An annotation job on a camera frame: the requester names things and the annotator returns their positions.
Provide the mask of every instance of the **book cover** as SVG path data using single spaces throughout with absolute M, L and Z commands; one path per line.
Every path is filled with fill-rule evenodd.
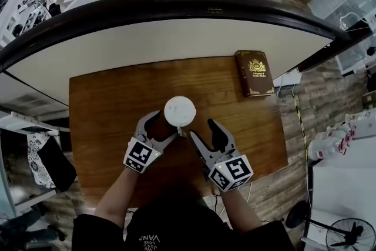
M 262 51 L 237 51 L 235 58 L 245 97 L 274 93 L 268 61 Z

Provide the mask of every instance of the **person's arm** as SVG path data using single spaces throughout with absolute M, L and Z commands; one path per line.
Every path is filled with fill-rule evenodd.
M 245 233 L 262 226 L 260 219 L 237 189 L 221 192 L 221 196 L 234 230 Z
M 94 215 L 109 220 L 123 229 L 125 215 L 139 175 L 131 168 L 123 170 L 100 200 Z

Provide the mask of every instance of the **electric fan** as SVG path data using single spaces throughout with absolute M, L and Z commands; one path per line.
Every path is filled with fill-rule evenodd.
M 352 250 L 370 251 L 375 245 L 375 229 L 368 222 L 361 219 L 343 219 L 328 226 L 309 219 L 310 208 L 305 201 L 297 203 L 286 219 L 288 228 L 295 228 L 303 221 L 328 229 L 326 244 L 330 251 Z

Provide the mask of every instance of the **wooden tabletop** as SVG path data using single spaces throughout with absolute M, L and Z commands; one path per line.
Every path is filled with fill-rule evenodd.
M 172 97 L 190 98 L 197 114 L 184 128 L 194 129 L 211 145 L 207 119 L 222 123 L 253 168 L 253 180 L 287 165 L 286 146 L 275 95 L 245 98 L 234 57 L 199 58 L 111 69 L 70 79 L 69 113 L 73 157 L 86 203 L 96 207 L 124 169 L 127 143 L 137 121 L 163 110 Z M 171 132 L 162 116 L 150 137 L 163 140 Z M 194 187 L 209 195 L 210 184 L 189 139 L 175 139 L 137 184 L 131 207 L 161 194 Z

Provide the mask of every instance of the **black shirt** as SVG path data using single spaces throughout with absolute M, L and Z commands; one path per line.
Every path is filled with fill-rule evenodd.
M 106 219 L 75 219 L 72 250 L 294 250 L 280 221 L 245 234 L 231 230 L 209 208 L 198 204 L 152 205 L 138 209 L 122 229 Z

